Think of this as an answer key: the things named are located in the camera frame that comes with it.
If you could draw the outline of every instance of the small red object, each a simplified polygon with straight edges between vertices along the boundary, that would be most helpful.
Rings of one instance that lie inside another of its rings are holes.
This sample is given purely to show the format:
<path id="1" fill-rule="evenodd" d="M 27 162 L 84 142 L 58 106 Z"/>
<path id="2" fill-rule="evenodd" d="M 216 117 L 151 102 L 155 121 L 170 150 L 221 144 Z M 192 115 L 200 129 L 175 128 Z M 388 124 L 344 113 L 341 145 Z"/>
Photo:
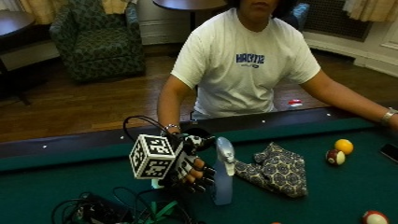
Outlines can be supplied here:
<path id="1" fill-rule="evenodd" d="M 363 216 L 364 224 L 389 224 L 389 219 L 384 213 L 369 210 Z"/>
<path id="2" fill-rule="evenodd" d="M 301 100 L 293 99 L 289 101 L 289 105 L 297 105 L 297 104 L 301 104 Z"/>

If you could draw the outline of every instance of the red billiard ball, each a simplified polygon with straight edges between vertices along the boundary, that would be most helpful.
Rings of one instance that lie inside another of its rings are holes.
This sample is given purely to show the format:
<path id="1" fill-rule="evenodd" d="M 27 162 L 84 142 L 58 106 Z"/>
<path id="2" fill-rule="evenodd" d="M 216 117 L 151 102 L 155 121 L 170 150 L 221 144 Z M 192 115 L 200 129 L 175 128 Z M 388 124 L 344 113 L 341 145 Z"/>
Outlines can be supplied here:
<path id="1" fill-rule="evenodd" d="M 363 216 L 364 224 L 389 224 L 389 219 L 384 213 L 379 211 L 368 211 Z"/>
<path id="2" fill-rule="evenodd" d="M 332 149 L 327 153 L 327 161 L 332 165 L 341 165 L 347 160 L 347 155 L 343 151 Z"/>

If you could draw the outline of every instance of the curtain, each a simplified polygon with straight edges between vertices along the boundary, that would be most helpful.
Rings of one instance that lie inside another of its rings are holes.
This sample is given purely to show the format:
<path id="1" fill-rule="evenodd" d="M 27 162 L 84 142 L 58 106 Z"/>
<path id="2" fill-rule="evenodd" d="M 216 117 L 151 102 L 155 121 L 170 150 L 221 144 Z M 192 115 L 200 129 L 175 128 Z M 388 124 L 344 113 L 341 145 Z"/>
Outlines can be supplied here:
<path id="1" fill-rule="evenodd" d="M 67 0 L 20 0 L 26 12 L 36 17 L 38 24 L 51 24 Z"/>
<path id="2" fill-rule="evenodd" d="M 352 19 L 361 21 L 396 21 L 398 0 L 347 0 L 344 8 Z"/>
<path id="3" fill-rule="evenodd" d="M 58 11 L 67 4 L 67 0 L 19 0 L 26 12 L 36 17 L 38 24 L 51 24 L 54 22 Z M 104 11 L 107 14 L 123 14 L 127 3 L 131 0 L 103 0 Z"/>
<path id="4" fill-rule="evenodd" d="M 20 2 L 18 0 L 0 0 L 0 9 L 7 9 L 10 11 L 20 11 Z"/>
<path id="5" fill-rule="evenodd" d="M 107 14 L 123 14 L 128 0 L 103 0 L 104 12 Z"/>

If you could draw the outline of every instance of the white t-shirt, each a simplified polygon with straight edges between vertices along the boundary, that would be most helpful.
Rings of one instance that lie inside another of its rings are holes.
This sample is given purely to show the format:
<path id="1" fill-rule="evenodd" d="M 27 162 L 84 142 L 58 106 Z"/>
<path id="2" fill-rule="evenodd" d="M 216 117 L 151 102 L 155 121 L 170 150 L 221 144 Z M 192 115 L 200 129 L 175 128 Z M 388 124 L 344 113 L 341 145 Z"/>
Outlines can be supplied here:
<path id="1" fill-rule="evenodd" d="M 287 77 L 307 82 L 320 71 L 303 34 L 280 19 L 261 32 L 240 23 L 232 8 L 190 35 L 172 75 L 192 89 L 196 110 L 212 118 L 271 112 L 273 87 Z"/>

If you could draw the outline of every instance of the billiard ball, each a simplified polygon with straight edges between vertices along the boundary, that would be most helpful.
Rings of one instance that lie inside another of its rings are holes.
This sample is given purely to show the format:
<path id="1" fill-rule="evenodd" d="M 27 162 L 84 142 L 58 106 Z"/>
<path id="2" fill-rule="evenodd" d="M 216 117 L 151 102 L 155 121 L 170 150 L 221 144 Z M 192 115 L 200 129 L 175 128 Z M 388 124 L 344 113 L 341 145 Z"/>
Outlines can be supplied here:
<path id="1" fill-rule="evenodd" d="M 348 139 L 339 139 L 335 143 L 335 148 L 341 150 L 345 155 L 351 155 L 353 151 L 353 143 Z"/>
<path id="2" fill-rule="evenodd" d="M 364 224 L 389 224 L 389 219 L 384 213 L 379 211 L 368 211 L 363 216 Z"/>
<path id="3" fill-rule="evenodd" d="M 327 153 L 327 161 L 333 165 L 341 165 L 347 160 L 347 155 L 343 151 L 332 149 Z"/>

